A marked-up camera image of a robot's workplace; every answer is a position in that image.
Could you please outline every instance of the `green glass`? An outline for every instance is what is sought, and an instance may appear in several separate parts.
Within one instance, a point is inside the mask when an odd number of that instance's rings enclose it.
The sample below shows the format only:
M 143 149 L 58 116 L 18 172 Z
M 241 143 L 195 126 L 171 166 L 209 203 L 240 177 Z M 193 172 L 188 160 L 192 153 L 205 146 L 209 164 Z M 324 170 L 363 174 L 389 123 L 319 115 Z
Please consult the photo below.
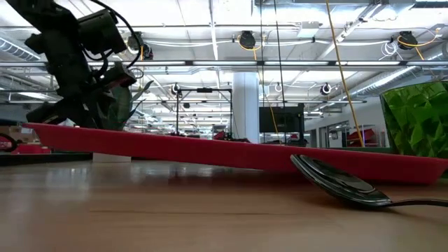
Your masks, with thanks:
M 396 153 L 448 158 L 448 82 L 388 90 L 381 103 Z

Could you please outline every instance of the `green plant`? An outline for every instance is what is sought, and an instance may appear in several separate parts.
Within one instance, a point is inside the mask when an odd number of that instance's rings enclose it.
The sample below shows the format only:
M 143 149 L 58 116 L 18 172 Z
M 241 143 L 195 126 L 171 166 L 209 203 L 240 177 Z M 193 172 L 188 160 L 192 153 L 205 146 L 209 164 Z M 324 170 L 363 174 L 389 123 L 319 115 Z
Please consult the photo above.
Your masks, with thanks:
M 143 102 L 143 100 L 140 101 L 132 110 L 133 102 L 140 98 L 140 96 L 147 91 L 152 83 L 153 80 L 148 82 L 133 97 L 128 87 L 117 86 L 111 89 L 115 101 L 108 108 L 107 117 L 103 121 L 104 128 L 106 130 L 123 130 L 126 122 L 132 117 L 132 115 L 134 115 L 137 107 Z
M 448 83 L 399 87 L 381 95 L 391 147 L 402 155 L 448 158 Z

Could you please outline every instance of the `red tray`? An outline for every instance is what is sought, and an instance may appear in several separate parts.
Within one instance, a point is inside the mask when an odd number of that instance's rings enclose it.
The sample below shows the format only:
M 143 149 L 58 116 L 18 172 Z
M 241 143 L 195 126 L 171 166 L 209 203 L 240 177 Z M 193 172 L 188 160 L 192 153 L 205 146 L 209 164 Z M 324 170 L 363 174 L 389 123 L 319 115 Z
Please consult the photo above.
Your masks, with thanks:
M 365 180 L 429 184 L 436 182 L 448 168 L 448 160 L 432 157 L 270 146 L 38 123 L 27 123 L 24 127 L 35 129 L 43 145 L 66 151 L 276 172 L 298 172 L 290 161 L 291 154 L 318 158 Z

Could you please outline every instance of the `white column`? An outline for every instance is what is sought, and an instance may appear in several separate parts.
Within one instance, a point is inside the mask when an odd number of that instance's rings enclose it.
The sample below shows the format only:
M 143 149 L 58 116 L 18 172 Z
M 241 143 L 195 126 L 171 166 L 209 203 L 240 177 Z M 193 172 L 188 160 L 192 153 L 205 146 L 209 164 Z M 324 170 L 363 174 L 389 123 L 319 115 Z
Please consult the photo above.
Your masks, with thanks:
M 257 73 L 233 73 L 233 136 L 254 144 L 260 140 L 258 83 Z

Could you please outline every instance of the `table surface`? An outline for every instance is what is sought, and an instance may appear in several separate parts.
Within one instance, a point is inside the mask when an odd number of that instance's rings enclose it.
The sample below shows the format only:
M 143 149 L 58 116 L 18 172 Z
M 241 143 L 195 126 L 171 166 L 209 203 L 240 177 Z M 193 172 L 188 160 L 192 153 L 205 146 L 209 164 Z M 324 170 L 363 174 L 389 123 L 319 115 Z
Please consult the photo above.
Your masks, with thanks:
M 377 185 L 448 200 L 448 183 Z M 0 251 L 448 251 L 448 211 L 348 209 L 299 174 L 172 162 L 0 169 Z

